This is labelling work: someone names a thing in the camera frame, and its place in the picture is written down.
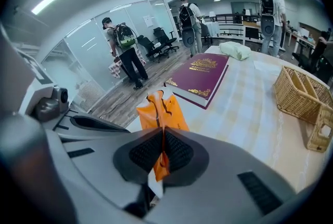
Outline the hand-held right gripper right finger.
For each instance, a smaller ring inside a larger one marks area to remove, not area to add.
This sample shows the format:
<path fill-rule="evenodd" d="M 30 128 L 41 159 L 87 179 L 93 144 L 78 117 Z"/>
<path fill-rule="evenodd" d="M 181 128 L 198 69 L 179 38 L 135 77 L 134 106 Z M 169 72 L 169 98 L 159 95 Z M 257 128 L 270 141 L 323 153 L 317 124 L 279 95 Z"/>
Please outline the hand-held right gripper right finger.
<path fill-rule="evenodd" d="M 276 171 L 244 149 L 189 131 L 169 132 L 194 150 L 192 165 L 170 175 L 184 179 L 207 161 L 192 184 L 166 187 L 161 201 L 146 215 L 156 224 L 279 223 L 293 208 L 296 192 Z"/>

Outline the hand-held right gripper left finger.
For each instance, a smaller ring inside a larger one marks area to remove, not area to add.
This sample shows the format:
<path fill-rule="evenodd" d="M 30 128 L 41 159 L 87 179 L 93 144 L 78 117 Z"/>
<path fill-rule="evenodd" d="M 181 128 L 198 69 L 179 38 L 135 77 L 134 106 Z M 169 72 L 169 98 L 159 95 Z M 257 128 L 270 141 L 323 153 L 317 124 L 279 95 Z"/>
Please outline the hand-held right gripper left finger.
<path fill-rule="evenodd" d="M 165 216 L 154 216 L 152 208 L 142 209 L 142 218 L 135 215 L 137 205 L 149 204 L 144 188 L 124 180 L 113 163 L 119 147 L 154 132 L 79 130 L 71 135 L 46 130 L 54 166 L 80 224 L 165 223 Z"/>

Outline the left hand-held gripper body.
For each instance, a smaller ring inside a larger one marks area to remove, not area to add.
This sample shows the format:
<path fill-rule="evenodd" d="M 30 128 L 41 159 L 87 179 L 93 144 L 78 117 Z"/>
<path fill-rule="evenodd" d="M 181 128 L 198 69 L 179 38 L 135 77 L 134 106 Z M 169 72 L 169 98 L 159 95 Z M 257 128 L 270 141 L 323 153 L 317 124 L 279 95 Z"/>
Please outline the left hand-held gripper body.
<path fill-rule="evenodd" d="M 0 224 L 77 224 L 45 130 L 18 113 L 34 80 L 0 23 Z"/>

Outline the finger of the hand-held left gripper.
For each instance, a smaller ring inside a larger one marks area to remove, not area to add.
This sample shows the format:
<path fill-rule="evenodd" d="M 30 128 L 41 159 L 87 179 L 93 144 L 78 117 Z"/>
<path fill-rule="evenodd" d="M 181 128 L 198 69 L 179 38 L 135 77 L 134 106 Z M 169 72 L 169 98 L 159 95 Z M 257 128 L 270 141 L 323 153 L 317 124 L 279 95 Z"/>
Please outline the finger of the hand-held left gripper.
<path fill-rule="evenodd" d="M 75 115 L 69 118 L 69 131 L 105 131 L 110 133 L 130 133 L 124 127 L 91 115 Z"/>

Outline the orange packet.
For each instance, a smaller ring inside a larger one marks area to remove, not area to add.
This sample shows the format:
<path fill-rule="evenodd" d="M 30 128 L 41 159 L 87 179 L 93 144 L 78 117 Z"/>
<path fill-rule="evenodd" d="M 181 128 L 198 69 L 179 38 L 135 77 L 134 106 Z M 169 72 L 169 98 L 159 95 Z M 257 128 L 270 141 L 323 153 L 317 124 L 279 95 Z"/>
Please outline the orange packet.
<path fill-rule="evenodd" d="M 188 131 L 181 107 L 176 96 L 167 88 L 149 93 L 136 107 L 142 129 L 162 129 L 162 150 L 148 174 L 148 186 L 159 199 L 163 197 L 164 178 L 171 174 L 171 155 L 167 152 L 165 128 Z"/>

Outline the woven wicker basket organizer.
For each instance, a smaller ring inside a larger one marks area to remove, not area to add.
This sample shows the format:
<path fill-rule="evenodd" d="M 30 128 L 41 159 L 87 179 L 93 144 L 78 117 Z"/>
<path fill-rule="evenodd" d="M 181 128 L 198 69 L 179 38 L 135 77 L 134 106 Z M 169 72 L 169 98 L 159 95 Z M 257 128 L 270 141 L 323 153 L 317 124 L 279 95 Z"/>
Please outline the woven wicker basket organizer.
<path fill-rule="evenodd" d="M 307 133 L 305 147 L 325 152 L 333 139 L 333 96 L 319 81 L 283 66 L 274 83 L 280 111 L 313 126 Z"/>

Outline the red checked cloth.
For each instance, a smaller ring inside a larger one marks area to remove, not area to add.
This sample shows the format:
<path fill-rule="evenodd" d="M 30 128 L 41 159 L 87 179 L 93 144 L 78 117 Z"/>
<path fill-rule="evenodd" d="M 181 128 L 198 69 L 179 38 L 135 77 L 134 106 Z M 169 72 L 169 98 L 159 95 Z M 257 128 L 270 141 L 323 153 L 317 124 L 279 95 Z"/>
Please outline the red checked cloth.
<path fill-rule="evenodd" d="M 139 50 L 139 48 L 134 48 L 134 50 L 135 50 L 139 60 L 141 61 L 142 65 L 145 66 L 146 61 L 143 58 L 143 55 L 142 55 L 141 51 Z M 108 69 L 114 78 L 120 78 L 121 71 L 123 71 L 125 74 L 128 74 L 125 66 L 123 65 L 123 63 L 119 57 L 114 58 L 113 63 L 109 66 Z"/>

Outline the checked flower print tablecloth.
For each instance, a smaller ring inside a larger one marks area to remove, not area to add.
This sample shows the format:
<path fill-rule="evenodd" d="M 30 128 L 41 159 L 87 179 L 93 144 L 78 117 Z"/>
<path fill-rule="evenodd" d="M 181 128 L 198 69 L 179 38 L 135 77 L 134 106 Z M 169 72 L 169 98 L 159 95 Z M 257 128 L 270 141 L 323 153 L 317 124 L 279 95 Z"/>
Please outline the checked flower print tablecloth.
<path fill-rule="evenodd" d="M 178 98 L 190 131 L 239 146 L 278 172 L 295 191 L 316 182 L 331 150 L 308 150 L 312 126 L 278 110 L 274 83 L 290 62 L 259 52 L 228 69 L 206 109 Z"/>

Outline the green and black backpack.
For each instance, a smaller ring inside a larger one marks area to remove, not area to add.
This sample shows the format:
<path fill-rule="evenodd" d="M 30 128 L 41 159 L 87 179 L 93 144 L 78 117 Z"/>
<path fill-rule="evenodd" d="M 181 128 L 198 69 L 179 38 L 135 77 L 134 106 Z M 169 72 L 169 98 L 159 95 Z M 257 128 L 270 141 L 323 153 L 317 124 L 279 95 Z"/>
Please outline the green and black backpack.
<path fill-rule="evenodd" d="M 118 24 L 114 29 L 114 38 L 120 48 L 129 48 L 136 44 L 136 37 L 131 28 Z"/>

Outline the black office chair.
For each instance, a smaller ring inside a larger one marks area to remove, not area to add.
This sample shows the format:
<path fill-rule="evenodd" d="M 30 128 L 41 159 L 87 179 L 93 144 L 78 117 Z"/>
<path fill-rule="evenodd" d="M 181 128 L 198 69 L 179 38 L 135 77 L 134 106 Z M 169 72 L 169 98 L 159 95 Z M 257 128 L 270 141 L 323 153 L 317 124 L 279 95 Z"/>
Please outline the black office chair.
<path fill-rule="evenodd" d="M 163 51 L 165 44 L 156 43 L 154 44 L 152 41 L 150 41 L 147 37 L 140 35 L 137 37 L 137 41 L 140 45 L 142 45 L 146 51 L 146 57 L 149 58 L 150 61 L 155 61 L 157 59 L 157 62 L 160 63 L 161 57 L 165 56 L 169 58 L 170 56 Z"/>
<path fill-rule="evenodd" d="M 174 37 L 169 38 L 162 28 L 157 27 L 153 29 L 153 34 L 156 37 L 157 41 L 161 43 L 161 45 L 163 45 L 164 47 L 168 47 L 165 51 L 166 53 L 168 53 L 171 50 L 177 52 L 177 49 L 179 49 L 178 46 L 172 45 L 177 40 L 177 38 Z"/>

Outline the maroon hardcover book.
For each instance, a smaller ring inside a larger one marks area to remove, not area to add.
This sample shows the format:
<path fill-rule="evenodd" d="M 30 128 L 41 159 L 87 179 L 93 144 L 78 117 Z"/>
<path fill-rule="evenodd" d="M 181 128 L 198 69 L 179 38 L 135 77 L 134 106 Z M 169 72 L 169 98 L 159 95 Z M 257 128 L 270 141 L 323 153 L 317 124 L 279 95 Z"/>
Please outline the maroon hardcover book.
<path fill-rule="evenodd" d="M 228 69 L 229 56 L 197 54 L 181 65 L 164 86 L 174 94 L 206 109 Z"/>

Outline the pale green soft packet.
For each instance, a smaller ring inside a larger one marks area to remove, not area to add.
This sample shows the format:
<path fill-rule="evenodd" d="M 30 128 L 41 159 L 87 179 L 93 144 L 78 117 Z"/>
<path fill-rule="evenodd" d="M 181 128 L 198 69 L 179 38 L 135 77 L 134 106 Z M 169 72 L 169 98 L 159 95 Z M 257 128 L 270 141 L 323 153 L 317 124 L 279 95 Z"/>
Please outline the pale green soft packet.
<path fill-rule="evenodd" d="M 243 61 L 251 56 L 251 49 L 236 42 L 223 42 L 219 44 L 222 54 Z"/>

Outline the black backpack with grey pod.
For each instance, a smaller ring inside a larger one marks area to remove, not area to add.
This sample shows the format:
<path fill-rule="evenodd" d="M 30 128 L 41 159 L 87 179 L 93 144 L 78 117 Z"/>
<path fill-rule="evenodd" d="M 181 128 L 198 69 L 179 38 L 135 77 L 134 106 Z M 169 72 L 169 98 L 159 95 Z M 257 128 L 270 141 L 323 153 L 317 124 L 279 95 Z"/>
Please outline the black backpack with grey pod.
<path fill-rule="evenodd" d="M 195 15 L 190 8 L 191 3 L 187 6 L 182 5 L 179 8 L 179 19 L 182 27 L 182 40 L 187 48 L 192 48 L 195 43 L 195 31 L 193 26 L 196 24 Z"/>
<path fill-rule="evenodd" d="M 275 29 L 274 1 L 260 0 L 261 6 L 261 31 L 264 37 L 272 36 Z"/>

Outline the dark dining chair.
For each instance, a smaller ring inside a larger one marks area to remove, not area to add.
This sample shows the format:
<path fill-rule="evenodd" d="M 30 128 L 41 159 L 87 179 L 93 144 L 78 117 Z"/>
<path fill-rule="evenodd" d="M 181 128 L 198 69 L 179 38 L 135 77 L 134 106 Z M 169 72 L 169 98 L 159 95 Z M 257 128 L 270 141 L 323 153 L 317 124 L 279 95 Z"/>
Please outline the dark dining chair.
<path fill-rule="evenodd" d="M 201 26 L 201 37 L 204 39 L 204 42 L 207 44 L 207 46 L 210 46 L 211 36 L 209 34 L 208 27 L 203 23 L 201 23 L 200 26 Z"/>

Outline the round table with white cloth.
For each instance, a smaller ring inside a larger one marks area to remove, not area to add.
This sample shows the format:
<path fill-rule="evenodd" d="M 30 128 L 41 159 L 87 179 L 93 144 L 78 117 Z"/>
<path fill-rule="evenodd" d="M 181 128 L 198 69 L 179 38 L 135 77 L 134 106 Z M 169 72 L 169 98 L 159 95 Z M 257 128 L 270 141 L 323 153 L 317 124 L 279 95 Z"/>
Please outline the round table with white cloth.
<path fill-rule="evenodd" d="M 211 37 L 220 37 L 220 28 L 217 22 L 206 22 L 204 24 L 208 27 Z"/>

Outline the black railing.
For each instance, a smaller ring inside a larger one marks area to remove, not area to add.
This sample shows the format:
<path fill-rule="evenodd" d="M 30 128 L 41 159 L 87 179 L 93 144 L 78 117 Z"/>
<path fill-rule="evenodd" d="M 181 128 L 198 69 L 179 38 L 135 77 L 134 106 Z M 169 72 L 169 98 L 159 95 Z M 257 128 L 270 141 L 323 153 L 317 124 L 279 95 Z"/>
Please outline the black railing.
<path fill-rule="evenodd" d="M 240 39 L 243 36 L 242 22 L 258 22 L 258 16 L 244 16 L 241 14 L 216 14 L 215 16 L 205 16 L 204 23 L 206 22 L 217 22 L 220 28 L 220 38 L 236 38 Z"/>

